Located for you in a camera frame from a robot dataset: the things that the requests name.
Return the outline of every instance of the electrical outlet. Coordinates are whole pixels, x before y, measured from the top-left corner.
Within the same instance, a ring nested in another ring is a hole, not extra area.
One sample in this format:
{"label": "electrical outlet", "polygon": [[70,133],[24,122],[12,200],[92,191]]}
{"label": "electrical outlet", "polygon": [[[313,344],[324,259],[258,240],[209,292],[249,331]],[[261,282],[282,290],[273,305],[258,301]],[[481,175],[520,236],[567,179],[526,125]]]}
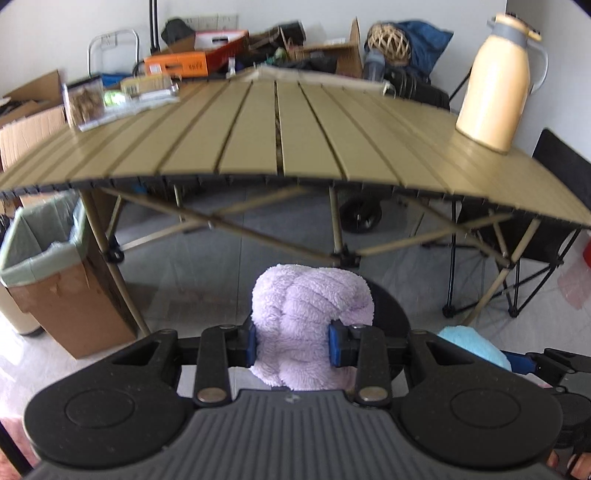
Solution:
{"label": "electrical outlet", "polygon": [[103,35],[100,38],[100,47],[101,48],[115,48],[117,46],[117,35]]}
{"label": "electrical outlet", "polygon": [[200,15],[198,31],[217,30],[217,14],[216,15]]}
{"label": "electrical outlet", "polygon": [[218,30],[237,30],[238,29],[238,15],[225,14],[219,15],[217,18]]}
{"label": "electrical outlet", "polygon": [[183,18],[183,21],[195,31],[199,30],[199,17]]}

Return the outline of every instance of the trash bin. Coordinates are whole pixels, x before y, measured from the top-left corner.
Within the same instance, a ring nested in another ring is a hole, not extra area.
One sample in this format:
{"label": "trash bin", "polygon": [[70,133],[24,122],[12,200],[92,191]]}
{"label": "trash bin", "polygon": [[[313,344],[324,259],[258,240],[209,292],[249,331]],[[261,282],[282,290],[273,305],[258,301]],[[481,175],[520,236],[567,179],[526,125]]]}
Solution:
{"label": "trash bin", "polygon": [[0,281],[75,358],[135,340],[76,193],[17,211],[0,248]]}
{"label": "trash bin", "polygon": [[42,332],[41,325],[35,317],[30,313],[21,312],[8,290],[2,285],[0,285],[0,313],[20,335]]}

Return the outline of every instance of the table slat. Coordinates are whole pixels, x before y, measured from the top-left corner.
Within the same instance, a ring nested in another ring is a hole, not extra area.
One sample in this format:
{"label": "table slat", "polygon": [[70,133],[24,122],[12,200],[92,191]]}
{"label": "table slat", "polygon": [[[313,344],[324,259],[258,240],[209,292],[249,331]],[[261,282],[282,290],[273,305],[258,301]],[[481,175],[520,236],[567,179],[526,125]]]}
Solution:
{"label": "table slat", "polygon": [[34,148],[25,153],[20,160],[11,165],[0,177],[0,184],[6,183],[9,179],[23,175],[23,171],[30,171],[31,165],[36,165],[46,156],[51,155],[66,142],[72,141],[74,132],[66,125],[50,137],[41,141]]}
{"label": "table slat", "polygon": [[443,181],[438,180],[422,159],[413,153],[397,135],[373,113],[369,98],[358,99],[349,96],[343,89],[326,88],[326,92],[358,122],[358,126],[373,141],[375,148],[388,160],[407,188],[420,188],[434,192],[452,193]]}
{"label": "table slat", "polygon": [[158,166],[174,151],[196,119],[212,100],[228,85],[227,82],[204,83],[200,89],[154,128],[112,172],[114,177],[154,175]]}
{"label": "table slat", "polygon": [[277,98],[284,174],[341,179],[336,159],[299,85],[277,82]]}
{"label": "table slat", "polygon": [[275,84],[254,83],[219,164],[220,173],[277,173]]}
{"label": "table slat", "polygon": [[47,171],[48,165],[57,164],[64,158],[67,158],[75,149],[83,148],[86,144],[92,143],[100,130],[91,130],[89,132],[75,132],[67,141],[60,144],[58,148],[50,154],[37,157],[35,161],[28,163],[26,168],[20,169],[10,179],[3,181],[3,189],[12,189],[18,187],[32,187],[36,183],[34,180],[38,177],[40,171]]}
{"label": "table slat", "polygon": [[[200,88],[199,85],[190,85],[181,89],[181,98],[190,97]],[[137,145],[148,138],[150,133],[165,122],[167,117],[176,111],[182,103],[173,103],[154,110],[136,115],[135,121],[125,130],[120,132],[112,141],[103,145],[98,152],[88,152],[86,161],[66,175],[69,180],[79,181],[88,179],[101,179],[111,172],[127,157]]]}
{"label": "table slat", "polygon": [[382,109],[375,100],[381,96],[370,93],[347,91],[347,94],[361,103],[381,125],[389,131],[388,136],[396,138],[410,150],[417,164],[424,165],[427,170],[445,187],[443,192],[456,195],[480,196],[483,194],[481,179],[468,176],[456,165],[447,161],[436,150],[422,141],[403,123],[397,121],[388,111]]}
{"label": "table slat", "polygon": [[517,149],[508,155],[493,152],[458,132],[457,117],[452,113],[428,105],[417,109],[414,103],[394,100],[383,106],[450,161],[494,181],[498,187],[490,195],[492,202],[571,221],[591,218],[584,204],[562,182],[525,153]]}
{"label": "table slat", "polygon": [[162,165],[162,175],[214,173],[251,84],[231,82]]}
{"label": "table slat", "polygon": [[387,162],[332,98],[317,85],[301,85],[351,181],[399,185],[400,180]]}
{"label": "table slat", "polygon": [[97,154],[101,149],[112,142],[117,136],[124,134],[125,130],[136,121],[136,118],[124,118],[113,122],[112,124],[105,125],[104,128],[97,129],[97,134],[93,139],[84,144],[80,148],[75,148],[63,158],[50,164],[49,162],[44,163],[46,168],[43,171],[36,172],[35,175],[31,175],[31,180],[36,183],[45,182],[48,184],[62,183],[67,175],[81,165],[84,165],[92,155]]}

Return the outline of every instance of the tiled floor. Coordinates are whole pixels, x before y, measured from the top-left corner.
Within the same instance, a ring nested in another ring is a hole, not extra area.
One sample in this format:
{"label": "tiled floor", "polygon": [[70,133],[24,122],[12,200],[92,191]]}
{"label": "tiled floor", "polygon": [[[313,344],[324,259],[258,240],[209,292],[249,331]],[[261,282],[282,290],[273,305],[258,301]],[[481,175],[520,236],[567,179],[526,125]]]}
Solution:
{"label": "tiled floor", "polygon": [[[260,193],[253,190],[202,193],[191,203],[204,211],[213,211]],[[345,235],[351,249],[403,238],[412,230],[418,216],[416,210],[395,202],[384,202],[382,207],[384,219],[375,232]],[[330,211],[323,194],[289,200],[232,220],[308,247],[323,251],[332,248]],[[124,243],[176,221],[128,205],[117,236]],[[427,218],[421,231],[435,226],[435,221]],[[551,346],[591,355],[591,301],[577,303],[569,296],[571,287],[578,289],[579,296],[591,296],[591,271],[581,267],[581,251],[587,239],[585,234],[579,238],[566,264],[519,318],[509,318],[502,297],[481,314],[475,323],[477,330],[507,350],[541,351]],[[294,262],[312,265],[247,238],[203,230],[130,250],[122,272],[153,330],[175,328],[181,336],[193,336],[211,325],[241,323],[250,310],[251,290],[257,277],[275,264]],[[524,262],[524,276],[535,271],[536,266]],[[362,261],[359,273],[386,287],[401,303],[414,328],[438,332],[458,320],[447,320],[441,313],[449,274],[446,249],[414,247],[368,258]],[[456,305],[476,300],[494,276],[495,267],[490,261],[484,263],[475,251],[460,251]],[[531,289],[522,289],[523,298]],[[23,338],[12,333],[6,322],[0,322],[0,417],[22,414],[36,391],[100,357],[74,361],[48,335]],[[179,386],[182,394],[190,394],[193,372],[194,369],[184,369]],[[263,387],[244,369],[232,369],[230,377],[235,391]]]}

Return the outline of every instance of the lavender fuzzy cloth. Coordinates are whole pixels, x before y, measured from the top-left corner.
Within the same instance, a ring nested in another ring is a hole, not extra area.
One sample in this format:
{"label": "lavender fuzzy cloth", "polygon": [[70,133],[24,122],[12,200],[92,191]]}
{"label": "lavender fuzzy cloth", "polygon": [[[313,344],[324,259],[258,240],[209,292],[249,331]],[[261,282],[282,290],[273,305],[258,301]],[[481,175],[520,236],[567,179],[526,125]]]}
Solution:
{"label": "lavender fuzzy cloth", "polygon": [[330,366],[328,328],[336,319],[372,324],[374,303],[363,278],[337,268],[269,268],[252,291],[258,344],[251,371],[272,387],[351,389],[355,369]]}

